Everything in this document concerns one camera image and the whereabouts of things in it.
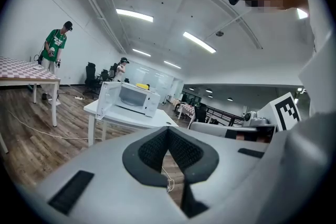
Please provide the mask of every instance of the glass partition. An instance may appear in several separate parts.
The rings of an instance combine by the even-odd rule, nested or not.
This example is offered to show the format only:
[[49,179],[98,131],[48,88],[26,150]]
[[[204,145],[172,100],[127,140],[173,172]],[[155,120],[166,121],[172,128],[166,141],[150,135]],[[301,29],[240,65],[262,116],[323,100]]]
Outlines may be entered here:
[[166,100],[174,77],[137,62],[130,61],[125,67],[125,73],[121,81],[125,79],[129,79],[130,84],[133,85],[137,83],[149,84],[150,89],[152,91],[155,90],[155,92],[160,95],[160,103],[162,103]]

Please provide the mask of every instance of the white cable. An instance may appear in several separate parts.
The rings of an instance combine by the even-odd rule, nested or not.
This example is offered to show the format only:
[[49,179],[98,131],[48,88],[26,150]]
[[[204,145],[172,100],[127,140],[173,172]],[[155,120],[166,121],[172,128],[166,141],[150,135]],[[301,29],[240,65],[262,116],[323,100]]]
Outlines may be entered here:
[[36,132],[39,132],[39,133],[41,133],[41,134],[47,134],[47,135],[52,136],[52,137],[63,138],[63,139],[74,139],[74,140],[87,140],[87,139],[88,139],[88,138],[63,137],[63,136],[52,135],[52,134],[48,134],[48,133],[39,131],[39,130],[37,130],[37,129],[34,129],[34,128],[28,126],[26,123],[22,122],[21,120],[19,120],[19,119],[17,118],[17,116],[15,116],[15,115],[14,115],[11,111],[9,111],[8,109],[6,109],[6,110],[7,110],[7,111],[8,111],[14,118],[16,118],[16,119],[19,121],[19,123],[23,124],[24,126],[26,126],[26,127],[29,128],[29,129],[32,129],[32,130],[34,130],[34,131],[36,131]]
[[167,173],[167,171],[162,167],[162,169],[165,171],[165,173],[168,175],[169,179],[168,179],[168,184],[169,184],[169,189],[168,189],[168,193],[171,192],[174,187],[175,187],[175,181],[169,176],[169,174]]

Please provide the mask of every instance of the cable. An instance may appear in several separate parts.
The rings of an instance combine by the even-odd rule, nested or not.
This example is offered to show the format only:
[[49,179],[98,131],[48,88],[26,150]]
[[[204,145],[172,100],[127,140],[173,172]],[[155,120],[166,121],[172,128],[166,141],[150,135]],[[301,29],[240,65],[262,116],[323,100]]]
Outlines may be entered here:
[[88,138],[63,137],[63,136],[52,135],[52,134],[48,134],[48,133],[39,131],[39,130],[37,130],[37,129],[34,129],[34,128],[28,126],[26,123],[22,122],[21,120],[19,120],[19,119],[17,118],[17,116],[15,116],[10,110],[8,110],[8,109],[6,109],[6,110],[7,110],[7,111],[8,111],[14,118],[16,118],[16,119],[19,121],[19,123],[23,124],[24,126],[26,126],[26,127],[29,128],[29,129],[32,129],[32,130],[34,130],[34,131],[36,131],[36,132],[39,132],[39,133],[41,133],[41,134],[47,134],[47,135],[52,136],[52,137],[63,138],[63,139],[73,139],[73,140],[87,140],[87,139],[88,139]]
[[[73,89],[74,91],[78,92],[78,93],[81,95],[81,97],[83,98],[82,100],[85,100],[85,97],[84,97],[84,95],[83,95],[82,93],[80,93],[79,91],[77,91],[77,90],[74,89],[74,88],[72,88],[72,89]],[[68,94],[68,95],[70,95],[70,96],[78,97],[77,95],[71,94],[70,92],[60,92],[59,94]]]
[[169,188],[168,188],[168,190],[167,190],[167,192],[169,193],[169,192],[171,192],[173,189],[174,189],[174,187],[175,187],[175,181],[169,176],[169,174],[167,173],[167,171],[163,168],[163,166],[162,166],[162,169],[166,172],[166,174],[168,175],[168,177],[169,177],[169,179],[168,179],[168,183],[169,183]]

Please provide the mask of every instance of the khaki pants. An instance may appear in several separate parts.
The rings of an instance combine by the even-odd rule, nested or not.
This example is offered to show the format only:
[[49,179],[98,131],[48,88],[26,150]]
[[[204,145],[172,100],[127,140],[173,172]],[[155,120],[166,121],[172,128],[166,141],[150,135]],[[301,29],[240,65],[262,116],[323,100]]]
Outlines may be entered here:
[[[57,76],[57,67],[55,62],[51,62],[47,60],[46,58],[43,58],[41,65],[49,70],[52,74]],[[41,84],[42,89],[44,90],[45,93],[48,93],[50,96],[53,96],[52,92],[54,90],[54,85],[53,84]]]

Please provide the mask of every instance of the green t-shirt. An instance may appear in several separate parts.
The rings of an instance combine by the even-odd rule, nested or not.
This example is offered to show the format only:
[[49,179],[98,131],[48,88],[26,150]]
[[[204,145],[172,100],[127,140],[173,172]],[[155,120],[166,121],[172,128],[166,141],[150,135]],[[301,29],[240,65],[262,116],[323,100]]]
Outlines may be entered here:
[[46,48],[43,51],[43,57],[49,61],[56,62],[58,49],[64,49],[65,42],[67,41],[66,34],[61,35],[59,29],[55,29],[50,32],[49,36],[46,39],[49,42],[49,49],[53,51],[54,56],[50,57]]

